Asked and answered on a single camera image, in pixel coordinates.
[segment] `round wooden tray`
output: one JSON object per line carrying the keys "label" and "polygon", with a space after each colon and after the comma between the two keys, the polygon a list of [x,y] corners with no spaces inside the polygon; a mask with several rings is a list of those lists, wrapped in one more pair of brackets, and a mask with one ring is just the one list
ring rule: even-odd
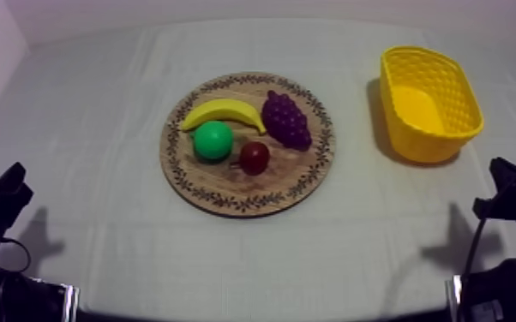
{"label": "round wooden tray", "polygon": [[[287,93],[306,115],[313,141],[310,149],[287,149],[268,135],[259,136],[255,128],[227,122],[234,132],[232,155],[220,164],[198,162],[190,135],[180,130],[193,107],[211,99],[235,98],[260,111],[268,90]],[[243,144],[252,140],[266,144],[271,155],[268,168],[258,176],[230,167]],[[334,149],[330,116],[310,91],[277,75],[239,73],[210,80],[178,103],[162,130],[160,163],[170,184],[188,202],[220,216],[253,218],[274,214],[306,198],[326,176]]]}

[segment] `banana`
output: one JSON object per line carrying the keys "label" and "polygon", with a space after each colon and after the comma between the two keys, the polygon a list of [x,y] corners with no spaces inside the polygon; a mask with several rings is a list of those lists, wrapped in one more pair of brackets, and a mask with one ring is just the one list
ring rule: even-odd
{"label": "banana", "polygon": [[231,98],[213,99],[196,106],[182,122],[182,131],[191,130],[212,120],[239,121],[257,127],[260,134],[266,133],[258,111],[246,102]]}

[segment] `yellow basket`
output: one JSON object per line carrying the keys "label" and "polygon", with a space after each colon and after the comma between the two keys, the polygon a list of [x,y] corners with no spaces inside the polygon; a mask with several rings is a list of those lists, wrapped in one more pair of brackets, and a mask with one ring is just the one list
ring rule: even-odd
{"label": "yellow basket", "polygon": [[447,160],[484,127],[462,68],[438,52],[385,51],[380,87],[393,149],[412,161]]}

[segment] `table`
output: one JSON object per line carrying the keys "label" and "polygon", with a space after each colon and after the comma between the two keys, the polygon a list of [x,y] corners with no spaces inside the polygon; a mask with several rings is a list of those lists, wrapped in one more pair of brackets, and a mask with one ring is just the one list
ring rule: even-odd
{"label": "table", "polygon": [[[376,80],[392,45],[441,51],[471,81],[486,128],[450,164],[402,164],[385,145]],[[337,136],[309,198],[250,221],[183,202],[158,157],[175,103],[245,70],[312,90]],[[87,310],[152,319],[356,320],[442,306],[477,222],[472,201],[494,193],[496,156],[516,162],[516,48],[359,21],[207,21],[41,45],[0,98],[0,174],[22,162],[35,192],[8,232],[36,259],[28,274],[80,286]],[[16,252],[1,249],[0,263]],[[490,222],[475,268],[507,256],[516,225]]]}

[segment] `floral border pattern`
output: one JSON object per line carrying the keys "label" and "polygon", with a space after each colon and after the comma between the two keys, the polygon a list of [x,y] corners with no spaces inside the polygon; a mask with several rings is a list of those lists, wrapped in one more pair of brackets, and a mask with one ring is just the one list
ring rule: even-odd
{"label": "floral border pattern", "polygon": [[[179,124],[184,120],[186,115],[192,110],[194,102],[200,97],[201,94],[215,91],[218,89],[229,88],[233,84],[276,84],[283,87],[292,94],[306,98],[307,105],[310,106],[314,114],[319,118],[322,131],[311,148],[315,149],[316,164],[310,165],[309,171],[300,176],[297,183],[287,189],[286,191],[271,192],[270,194],[254,195],[252,197],[237,199],[233,196],[221,194],[219,192],[209,191],[204,187],[196,187],[188,179],[186,171],[180,165],[180,159],[178,158],[178,138],[180,135]],[[183,102],[178,106],[177,113],[174,119],[167,124],[169,127],[169,134],[166,137],[168,147],[166,147],[166,154],[168,158],[168,164],[170,165],[171,178],[174,181],[176,187],[183,191],[191,194],[192,197],[198,200],[204,200],[210,202],[212,205],[217,207],[227,207],[245,213],[250,209],[259,209],[264,206],[276,206],[282,201],[302,196],[307,192],[307,188],[312,183],[316,182],[318,175],[321,170],[330,163],[331,150],[330,144],[333,138],[332,121],[328,116],[326,109],[318,101],[318,99],[308,90],[303,89],[298,84],[287,80],[284,77],[275,75],[230,75],[227,77],[221,77],[217,80],[210,80],[200,87],[199,92],[193,91]]]}

